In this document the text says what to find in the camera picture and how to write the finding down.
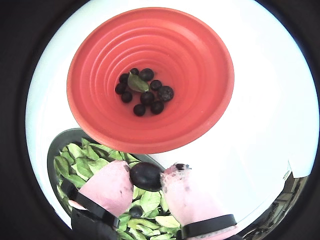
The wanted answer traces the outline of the pink padded gripper finger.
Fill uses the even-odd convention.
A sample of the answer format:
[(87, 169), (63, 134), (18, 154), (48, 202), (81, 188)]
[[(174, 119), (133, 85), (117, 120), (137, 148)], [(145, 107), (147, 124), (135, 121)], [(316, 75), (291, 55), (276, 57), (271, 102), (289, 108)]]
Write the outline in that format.
[(119, 217), (133, 200), (130, 167), (114, 160), (97, 171), (80, 189), (64, 179), (61, 190), (67, 195), (71, 228), (77, 240), (116, 240)]
[(176, 163), (160, 174), (168, 209), (180, 223), (178, 240), (239, 240), (238, 223), (205, 179), (206, 174)]

